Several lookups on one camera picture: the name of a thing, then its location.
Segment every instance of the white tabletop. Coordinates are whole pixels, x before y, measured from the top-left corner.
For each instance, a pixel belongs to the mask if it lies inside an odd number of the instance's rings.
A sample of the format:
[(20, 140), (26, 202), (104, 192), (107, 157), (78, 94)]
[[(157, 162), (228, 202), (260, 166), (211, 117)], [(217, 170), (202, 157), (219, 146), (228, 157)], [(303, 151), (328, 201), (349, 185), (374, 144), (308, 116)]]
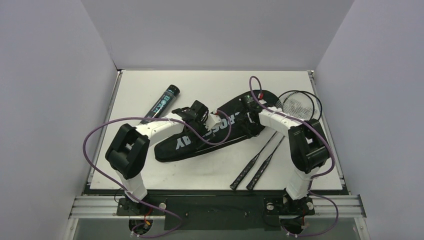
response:
[[(123, 71), (110, 119), (142, 117), (155, 104), (170, 84), (181, 93), (170, 109), (189, 107), (198, 100), (214, 110), (232, 98), (249, 91), (249, 77), (257, 76), (262, 88), (275, 95), (289, 90), (313, 92), (306, 71)], [(109, 125), (101, 144), (97, 167), (119, 180), (105, 159), (105, 153), (119, 127), (125, 122)], [(127, 121), (137, 125), (139, 121)], [(230, 184), (273, 134), (266, 128), (259, 136), (213, 152), (176, 162), (162, 163), (155, 159), (153, 146), (147, 154), (141, 171), (145, 187), (149, 190), (230, 190)], [(238, 189), (245, 190), (262, 162), (271, 153), (282, 135), (278, 135), (262, 152), (255, 166)], [(331, 161), (319, 173), (329, 169)], [(268, 168), (255, 186), (255, 190), (283, 190), (286, 188), (294, 165), (290, 157), (289, 141), (285, 139), (275, 152)], [(118, 189), (119, 187), (98, 172), (94, 173), (91, 189)], [(313, 190), (341, 190), (339, 174), (334, 168), (329, 174), (315, 179)]]

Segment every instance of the purple cable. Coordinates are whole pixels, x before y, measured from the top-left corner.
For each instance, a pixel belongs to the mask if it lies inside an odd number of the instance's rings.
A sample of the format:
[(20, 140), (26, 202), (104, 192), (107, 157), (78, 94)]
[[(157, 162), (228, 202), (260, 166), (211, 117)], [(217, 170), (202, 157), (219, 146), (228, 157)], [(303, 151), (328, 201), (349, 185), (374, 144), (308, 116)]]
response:
[[(216, 111), (218, 113), (221, 113), (222, 115), (224, 115), (225, 118), (228, 120), (228, 122), (231, 123), (230, 117), (225, 112), (223, 112), (221, 110), (216, 110)], [(183, 219), (180, 216), (178, 216), (177, 214), (175, 214), (175, 213), (173, 213), (171, 211), (168, 211), (166, 209), (162, 209), (160, 207), (157, 207), (157, 206), (154, 206), (154, 205), (152, 205), (150, 203), (147, 203), (145, 201), (142, 201), (141, 199), (138, 199), (137, 197), (135, 197), (132, 193), (127, 192), (128, 190), (127, 190), (127, 188), (123, 184), (121, 184), (119, 181), (115, 180), (113, 177), (107, 175), (105, 172), (103, 172), (98, 167), (96, 167), (96, 165), (94, 165), (94, 163), (90, 160), (90, 158), (89, 158), (89, 156), (87, 154), (87, 149), (86, 149), (87, 148), (87, 141), (89, 140), (90, 136), (93, 135), (93, 133), (95, 133), (97, 130), (102, 129), (103, 127), (105, 127), (105, 126), (107, 126), (109, 124), (113, 124), (113, 123), (117, 123), (117, 122), (122, 122), (122, 121), (128, 121), (128, 120), (171, 121), (171, 122), (180, 123), (180, 124), (183, 124), (184, 126), (186, 126), (188, 129), (190, 129), (204, 143), (209, 144), (209, 145), (213, 145), (213, 146), (222, 144), (222, 143), (224, 143), (229, 138), (230, 133), (231, 133), (231, 124), (228, 124), (229, 125), (228, 134), (226, 135), (226, 137), (222, 141), (220, 141), (220, 142), (209, 142), (209, 141), (205, 140), (202, 136), (200, 136), (200, 134), (198, 134), (196, 132), (196, 130), (194, 130), (194, 128), (192, 128), (190, 125), (188, 125), (187, 123), (185, 123), (185, 122), (183, 122), (181, 120), (178, 120), (178, 119), (173, 119), (173, 118), (153, 118), (153, 117), (136, 117), (136, 116), (135, 117), (123, 117), (123, 118), (118, 118), (118, 119), (111, 120), (111, 121), (108, 121), (108, 122), (105, 122), (105, 123), (101, 124), (100, 126), (98, 126), (98, 127), (94, 128), (93, 130), (91, 130), (87, 134), (87, 136), (84, 138), (84, 142), (82, 143), (82, 154), (84, 155), (85, 160), (88, 162), (88, 164), (94, 170), (96, 170), (97, 172), (99, 172), (101, 175), (105, 176), (106, 178), (108, 178), (112, 182), (116, 183), (119, 187), (121, 187), (126, 192), (126, 194), (129, 197), (137, 200), (139, 203), (141, 203), (143, 205), (146, 205), (146, 206), (148, 206), (150, 208), (153, 208), (153, 209), (162, 211), (164, 213), (170, 214), (170, 215), (172, 215), (172, 216), (174, 216), (174, 217), (176, 217), (177, 219), (180, 220), (179, 224), (176, 227), (174, 227), (174, 228), (172, 228), (172, 229), (170, 229), (170, 230), (168, 230), (166, 232), (163, 232), (163, 233), (160, 233), (160, 234), (156, 234), (156, 235), (152, 235), (152, 236), (142, 236), (142, 235), (140, 235), (140, 238), (146, 238), (146, 239), (157, 238), (157, 237), (160, 237), (160, 236), (169, 234), (170, 232), (173, 232), (176, 229), (178, 229), (183, 224)]]
[[(257, 102), (257, 104), (259, 104), (259, 106), (261, 106), (263, 109), (265, 109), (265, 110), (267, 110), (268, 112), (270, 112), (270, 113), (274, 113), (274, 111), (273, 110), (271, 110), (271, 109), (269, 109), (269, 108), (267, 108), (266, 106), (264, 106), (262, 103), (260, 103), (259, 102), (259, 100), (258, 100), (258, 98), (255, 96), (255, 94), (254, 94), (254, 92), (253, 92), (253, 88), (252, 88), (252, 79), (255, 79), (257, 82), (258, 82), (258, 84), (259, 84), (259, 88), (262, 88), (262, 85), (261, 85), (261, 81), (259, 81), (259, 79), (256, 77), (256, 76), (251, 76), (250, 77), (250, 79), (249, 79), (249, 88), (250, 88), (250, 94), (252, 95), (252, 97), (253, 97), (253, 99)], [(303, 121), (302, 119), (299, 119), (299, 118), (296, 118), (296, 117), (293, 117), (293, 116), (289, 116), (289, 115), (286, 115), (286, 114), (284, 114), (284, 113), (281, 113), (281, 112), (275, 112), (275, 114), (277, 114), (277, 115), (280, 115), (280, 116), (282, 116), (282, 117), (286, 117), (287, 119), (290, 119), (290, 120), (294, 120), (294, 121), (296, 121), (296, 122), (299, 122), (299, 123), (301, 123), (301, 124), (303, 124), (303, 125), (305, 125), (309, 130), (311, 130), (318, 138), (319, 138), (319, 140), (321, 140), (321, 142), (324, 144), (324, 146), (325, 146), (325, 148), (328, 150), (328, 154), (330, 155), (330, 158), (331, 158), (331, 167), (327, 170), (327, 171), (325, 171), (325, 172), (323, 172), (323, 173), (319, 173), (319, 174), (315, 174), (315, 175), (313, 175), (313, 176), (311, 176), (310, 177), (310, 182), (309, 182), (309, 186), (308, 186), (308, 188), (307, 188), (307, 190), (309, 191), (309, 194), (311, 194), (311, 195), (313, 195), (313, 196), (317, 196), (317, 197), (319, 197), (319, 198), (323, 198), (323, 199), (326, 199), (326, 200), (328, 200), (328, 201), (330, 201), (333, 205), (334, 205), (334, 207), (335, 207), (335, 212), (336, 212), (336, 216), (335, 216), (335, 221), (334, 221), (334, 223), (328, 228), (328, 229), (326, 229), (326, 230), (324, 230), (324, 231), (322, 231), (322, 232), (319, 232), (319, 233), (312, 233), (312, 234), (305, 234), (305, 235), (298, 235), (298, 237), (313, 237), (313, 236), (317, 236), (317, 235), (321, 235), (321, 234), (324, 234), (324, 233), (326, 233), (326, 232), (328, 232), (329, 230), (331, 230), (332, 228), (334, 228), (335, 226), (336, 226), (336, 224), (337, 224), (337, 222), (339, 221), (339, 209), (337, 208), (337, 205), (336, 205), (336, 203), (334, 203), (334, 201), (332, 201), (331, 199), (329, 199), (329, 198), (327, 198), (327, 197), (325, 197), (325, 196), (321, 196), (321, 195), (318, 195), (318, 194), (315, 194), (315, 193), (313, 193), (313, 192), (311, 192), (311, 187), (312, 187), (312, 180), (314, 179), (314, 178), (317, 178), (317, 177), (320, 177), (320, 176), (324, 176), (324, 175), (326, 175), (326, 174), (328, 174), (328, 173), (330, 173), (333, 169), (334, 169), (334, 167), (335, 167), (335, 165), (336, 165), (336, 161), (335, 161), (335, 157), (334, 157), (334, 154), (333, 154), (333, 151), (331, 150), (331, 148), (330, 148), (330, 146), (329, 146), (329, 144), (327, 143), (327, 141), (324, 139), (324, 137), (323, 136), (321, 136), (311, 125), (309, 125), (309, 124), (307, 124), (305, 121)]]

